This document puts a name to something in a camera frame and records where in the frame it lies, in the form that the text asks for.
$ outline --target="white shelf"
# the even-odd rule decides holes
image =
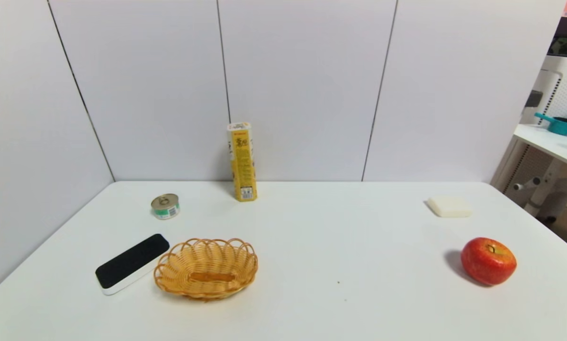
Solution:
[[[547,125],[518,125],[515,136],[523,142],[567,163],[567,136],[551,133]]]

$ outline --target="wicker basket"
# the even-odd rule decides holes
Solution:
[[[153,272],[160,289],[200,300],[219,300],[253,282],[258,257],[237,238],[189,239],[160,257]]]

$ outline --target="soap bar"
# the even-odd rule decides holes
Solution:
[[[471,206],[460,197],[431,197],[426,204],[443,218],[463,218],[472,214]]]

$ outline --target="yellow carton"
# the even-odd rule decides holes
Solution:
[[[229,154],[233,169],[235,198],[239,201],[253,201],[256,191],[256,170],[253,166],[252,126],[247,123],[232,123],[227,128]]]

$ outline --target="white table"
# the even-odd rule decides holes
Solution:
[[[0,285],[0,341],[563,340],[567,244],[482,183],[259,183],[238,203],[230,183],[118,182],[60,228]],[[181,214],[151,200],[173,192]],[[424,204],[463,196],[470,218]],[[251,242],[260,269],[219,302],[162,293],[152,275],[104,296],[97,266],[152,235]],[[474,237],[513,250],[497,287],[461,270]]]
[[[518,125],[514,136],[553,157],[541,184],[524,207],[531,215],[537,215],[559,177],[562,164],[567,164],[567,136],[548,131],[547,125]]]

